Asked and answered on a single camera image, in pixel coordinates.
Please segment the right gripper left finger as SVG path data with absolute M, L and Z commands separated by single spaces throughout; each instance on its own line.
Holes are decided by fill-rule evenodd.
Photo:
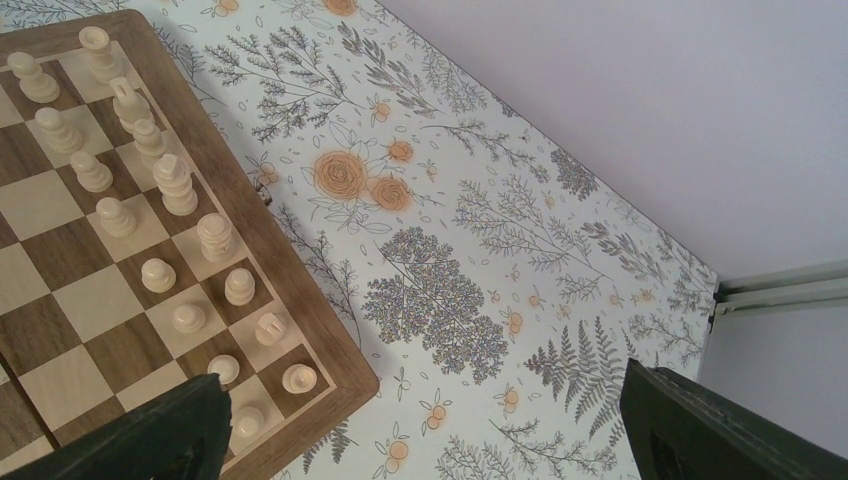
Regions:
M 217 479 L 232 401 L 220 376 L 193 377 L 4 479 Z

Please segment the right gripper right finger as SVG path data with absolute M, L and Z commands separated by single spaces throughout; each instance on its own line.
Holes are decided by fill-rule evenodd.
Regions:
M 844 479 L 847 461 L 666 368 L 629 359 L 619 401 L 644 479 Z

